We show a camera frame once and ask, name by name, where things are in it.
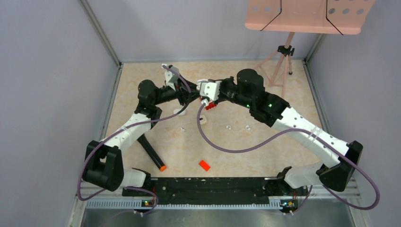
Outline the white earbud case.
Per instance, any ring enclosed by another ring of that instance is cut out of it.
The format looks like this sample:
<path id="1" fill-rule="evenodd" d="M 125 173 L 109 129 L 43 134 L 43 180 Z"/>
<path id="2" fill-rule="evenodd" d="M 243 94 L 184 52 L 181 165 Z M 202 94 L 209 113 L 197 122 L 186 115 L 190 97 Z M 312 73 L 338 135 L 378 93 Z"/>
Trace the white earbud case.
<path id="1" fill-rule="evenodd" d="M 173 115 L 175 116 L 184 116 L 186 115 L 187 111 L 183 109 L 174 109 L 173 110 Z"/>
<path id="2" fill-rule="evenodd" d="M 215 83 L 215 80 L 213 80 L 213 79 L 199 79 L 199 80 L 197 80 L 196 81 L 197 90 L 201 89 L 202 83 L 209 83 L 209 82 Z"/>

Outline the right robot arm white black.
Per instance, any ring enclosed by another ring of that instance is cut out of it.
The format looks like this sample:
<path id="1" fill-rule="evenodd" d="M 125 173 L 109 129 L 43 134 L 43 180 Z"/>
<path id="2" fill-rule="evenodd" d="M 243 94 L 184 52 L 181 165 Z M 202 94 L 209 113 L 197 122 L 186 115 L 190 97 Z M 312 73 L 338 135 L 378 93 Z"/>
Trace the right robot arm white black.
<path id="1" fill-rule="evenodd" d="M 267 92 L 263 77 L 253 69 L 239 71 L 236 78 L 222 79 L 218 101 L 247 107 L 255 120 L 287 134 L 320 159 L 316 164 L 286 170 L 277 182 L 281 194 L 290 195 L 306 185 L 345 190 L 362 153 L 361 143 L 340 140 L 308 121 L 289 102 Z"/>

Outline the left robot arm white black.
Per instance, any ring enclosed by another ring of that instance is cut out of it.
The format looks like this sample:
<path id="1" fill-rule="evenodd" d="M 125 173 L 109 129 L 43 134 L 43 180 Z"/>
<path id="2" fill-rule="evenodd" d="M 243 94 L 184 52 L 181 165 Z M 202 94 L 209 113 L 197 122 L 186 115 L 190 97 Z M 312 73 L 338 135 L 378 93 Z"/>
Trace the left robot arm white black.
<path id="1" fill-rule="evenodd" d="M 128 121 L 111 136 L 88 144 L 82 180 L 111 192 L 119 187 L 132 186 L 139 195 L 149 194 L 152 183 L 146 179 L 146 172 L 124 168 L 122 157 L 134 143 L 139 142 L 162 164 L 144 134 L 160 119 L 162 110 L 158 104 L 177 99 L 181 105 L 187 106 L 200 96 L 196 87 L 185 79 L 162 87 L 157 87 L 149 79 L 140 82 L 139 103 Z"/>

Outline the beige earbud case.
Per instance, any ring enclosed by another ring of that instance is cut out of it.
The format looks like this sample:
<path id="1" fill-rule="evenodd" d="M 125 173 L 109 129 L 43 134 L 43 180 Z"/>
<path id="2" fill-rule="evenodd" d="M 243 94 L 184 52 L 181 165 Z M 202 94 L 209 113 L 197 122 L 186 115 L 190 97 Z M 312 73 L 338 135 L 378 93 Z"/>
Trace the beige earbud case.
<path id="1" fill-rule="evenodd" d="M 201 115 L 201 116 L 199 117 L 199 122 L 200 122 L 200 125 L 205 125 L 205 124 L 207 123 L 207 118 L 206 118 L 206 116 Z"/>

